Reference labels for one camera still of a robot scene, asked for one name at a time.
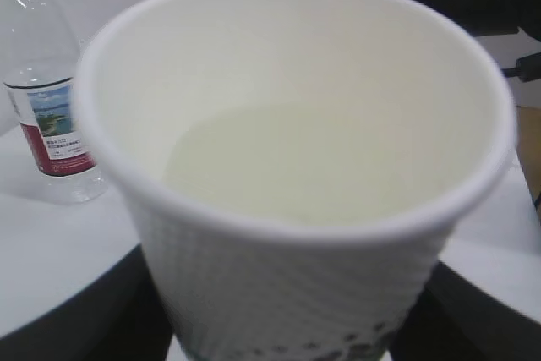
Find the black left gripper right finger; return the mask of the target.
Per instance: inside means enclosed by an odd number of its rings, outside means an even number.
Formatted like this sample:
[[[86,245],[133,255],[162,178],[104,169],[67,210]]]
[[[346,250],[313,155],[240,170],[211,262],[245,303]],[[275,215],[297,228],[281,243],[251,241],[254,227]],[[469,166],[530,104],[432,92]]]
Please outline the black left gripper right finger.
[[[539,360],[540,324],[439,263],[391,344],[394,360]]]

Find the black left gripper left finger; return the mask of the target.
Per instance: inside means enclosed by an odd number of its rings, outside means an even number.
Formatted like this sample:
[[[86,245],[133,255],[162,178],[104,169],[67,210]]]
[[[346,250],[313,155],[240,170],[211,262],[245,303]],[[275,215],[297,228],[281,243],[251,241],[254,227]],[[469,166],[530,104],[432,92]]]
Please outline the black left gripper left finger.
[[[172,338],[139,247],[80,281],[1,274],[3,360],[165,360]]]

